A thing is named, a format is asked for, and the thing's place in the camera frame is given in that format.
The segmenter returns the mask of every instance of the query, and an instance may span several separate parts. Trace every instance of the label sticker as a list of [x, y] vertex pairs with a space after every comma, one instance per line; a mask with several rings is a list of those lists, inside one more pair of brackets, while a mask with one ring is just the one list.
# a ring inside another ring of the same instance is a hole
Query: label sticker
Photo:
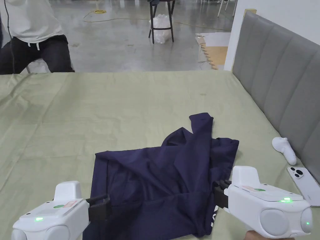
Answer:
[[251, 187], [251, 186], [242, 186], [243, 188], [246, 188], [246, 189], [248, 189], [248, 190], [250, 190], [250, 191], [252, 191], [252, 192], [263, 192], [263, 191], [265, 191], [264, 189], [261, 189], [261, 188], [253, 188], [253, 187]]
[[70, 201], [70, 202], [68, 202], [66, 205], [64, 205], [63, 208], [65, 208], [65, 207], [72, 207], [76, 202], [77, 202], [77, 201]]

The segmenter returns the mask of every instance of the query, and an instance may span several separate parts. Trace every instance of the black pants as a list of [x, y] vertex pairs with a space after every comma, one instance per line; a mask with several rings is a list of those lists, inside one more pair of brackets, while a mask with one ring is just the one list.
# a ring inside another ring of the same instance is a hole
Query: black pants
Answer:
[[[14, 71], [11, 47], [14, 54]], [[68, 41], [65, 35], [51, 37], [36, 44], [23, 42], [16, 37], [0, 50], [0, 75], [21, 73], [29, 63], [42, 58], [51, 72], [74, 72], [71, 67]]]

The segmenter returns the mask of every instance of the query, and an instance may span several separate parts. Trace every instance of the cloth garment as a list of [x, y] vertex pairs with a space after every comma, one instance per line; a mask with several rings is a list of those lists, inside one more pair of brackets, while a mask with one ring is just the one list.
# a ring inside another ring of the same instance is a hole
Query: cloth garment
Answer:
[[151, 2], [152, 5], [157, 5], [159, 4], [160, 0], [148, 0], [148, 2]]
[[212, 139], [208, 113], [189, 117], [161, 147], [96, 154], [91, 197], [110, 194], [112, 215], [83, 240], [167, 240], [209, 235], [213, 182], [229, 179], [239, 141]]
[[38, 44], [28, 44], [16, 37], [8, 42], [0, 52], [0, 75], [21, 73], [29, 63], [42, 58], [51, 72], [74, 72], [71, 66], [66, 36], [54, 36]]
[[[52, 36], [62, 35], [48, 0], [6, 0], [12, 36], [26, 43], [40, 43]], [[0, 1], [2, 24], [7, 29], [8, 16], [4, 1]]]

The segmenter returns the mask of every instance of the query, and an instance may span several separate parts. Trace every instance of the chair leg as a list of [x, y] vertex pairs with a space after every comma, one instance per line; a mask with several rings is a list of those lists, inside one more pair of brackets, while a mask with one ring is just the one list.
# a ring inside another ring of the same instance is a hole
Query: chair leg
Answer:
[[172, 16], [171, 16], [171, 7], [170, 7], [170, 2], [168, 3], [168, 12], [169, 12], [169, 20], [170, 20], [170, 28], [171, 28], [171, 38], [172, 38], [172, 42], [174, 42], [173, 39], [173, 27], [172, 27]]
[[229, 4], [229, 0], [227, 1], [225, 11], [227, 10], [228, 4]]
[[233, 14], [232, 14], [233, 17], [235, 16], [235, 13], [236, 13], [237, 4], [238, 4], [238, 0], [236, 0], [235, 8], [233, 9]]
[[153, 11], [153, 18], [156, 16], [157, 6], [158, 5], [155, 5], [155, 9]]
[[173, 15], [173, 9], [174, 9], [174, 4], [176, 3], [176, 1], [172, 2], [172, 7], [171, 7], [171, 16]]
[[150, 2], [150, 19], [151, 19], [151, 32], [152, 32], [152, 43], [155, 43], [155, 38], [153, 34], [153, 13], [152, 13], [152, 3]]
[[222, 0], [222, 1], [221, 1], [221, 4], [220, 4], [220, 8], [219, 8], [219, 12], [218, 12], [218, 17], [219, 17], [219, 15], [220, 15], [220, 11], [221, 11], [221, 9], [222, 9], [223, 1], [224, 1], [224, 0]]

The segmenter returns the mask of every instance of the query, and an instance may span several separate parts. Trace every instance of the yellow cable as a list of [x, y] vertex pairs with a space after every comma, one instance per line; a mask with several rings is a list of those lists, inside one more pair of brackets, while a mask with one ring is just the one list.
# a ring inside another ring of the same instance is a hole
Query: yellow cable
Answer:
[[[95, 10], [95, 11], [91, 11], [89, 12], [87, 15], [85, 15], [83, 17], [83, 21], [84, 22], [107, 22], [107, 21], [112, 21], [112, 20], [150, 20], [148, 18], [112, 18], [112, 19], [107, 19], [107, 20], [100, 20], [100, 21], [87, 21], [85, 20], [85, 18], [90, 14], [90, 13], [97, 13], [96, 11], [104, 11], [104, 10]], [[225, 30], [225, 29], [221, 29], [221, 28], [207, 28], [207, 27], [200, 27], [200, 26], [194, 26], [194, 25], [190, 25], [190, 24], [187, 24], [187, 23], [183, 23], [183, 22], [176, 22], [174, 21], [175, 23], [179, 23], [179, 24], [183, 24], [183, 25], [187, 25], [187, 26], [191, 26], [191, 27], [196, 27], [196, 28], [206, 28], [206, 29], [212, 29], [212, 30], [221, 30], [221, 31], [227, 31], [227, 32], [231, 32], [230, 30]]]
[[96, 11], [94, 11], [94, 13], [102, 14], [102, 13], [107, 13], [107, 11], [106, 10], [96, 10]]

